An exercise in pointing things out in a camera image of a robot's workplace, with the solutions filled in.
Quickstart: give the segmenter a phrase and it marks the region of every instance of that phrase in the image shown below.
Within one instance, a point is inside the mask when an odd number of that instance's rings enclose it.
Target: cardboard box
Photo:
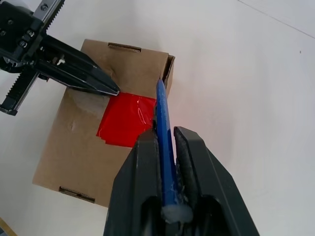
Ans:
[[[0,236],[17,236],[13,230],[0,218]]]
[[[156,98],[162,78],[169,93],[174,57],[168,53],[85,40],[82,51],[109,73],[122,92]],[[114,178],[131,148],[96,136],[109,97],[67,89],[33,183],[108,207]]]

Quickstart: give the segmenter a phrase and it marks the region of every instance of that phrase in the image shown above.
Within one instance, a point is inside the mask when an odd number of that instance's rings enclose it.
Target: red tape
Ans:
[[[110,97],[97,136],[107,144],[133,147],[138,136],[152,128],[153,98],[120,92]]]

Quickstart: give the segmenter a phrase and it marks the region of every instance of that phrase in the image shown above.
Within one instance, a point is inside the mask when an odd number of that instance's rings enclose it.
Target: white table surface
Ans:
[[[315,235],[314,4],[243,2],[66,0],[49,34],[78,49],[90,38],[175,55],[172,125],[205,140],[261,235]],[[14,78],[0,72],[1,101]],[[32,185],[63,91],[38,80],[16,117],[0,113],[0,217],[19,236],[103,232],[106,208]]]

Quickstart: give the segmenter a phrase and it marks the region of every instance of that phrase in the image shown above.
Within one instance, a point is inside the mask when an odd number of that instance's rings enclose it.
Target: box handle slot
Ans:
[[[141,48],[133,47],[133,46],[129,46],[129,45],[124,45],[124,44],[108,43],[107,46],[109,48],[125,49],[125,50],[133,51],[133,52],[136,52],[136,53],[140,53],[141,52]]]
[[[67,195],[75,197],[75,198],[79,198],[79,199],[88,201],[90,203],[95,203],[95,198],[92,198],[92,197],[90,197],[86,194],[83,194],[83,193],[79,193],[79,192],[76,192],[76,191],[73,191],[73,190],[70,190],[67,188],[63,188],[61,186],[59,187],[59,192],[67,194]]]

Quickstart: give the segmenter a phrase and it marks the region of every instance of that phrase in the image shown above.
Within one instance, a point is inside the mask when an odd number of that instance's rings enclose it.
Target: blue marker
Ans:
[[[162,215],[167,223],[190,222],[193,217],[191,208],[184,204],[180,194],[171,128],[168,115],[166,89],[162,80],[157,83],[157,141],[160,157],[162,180]]]

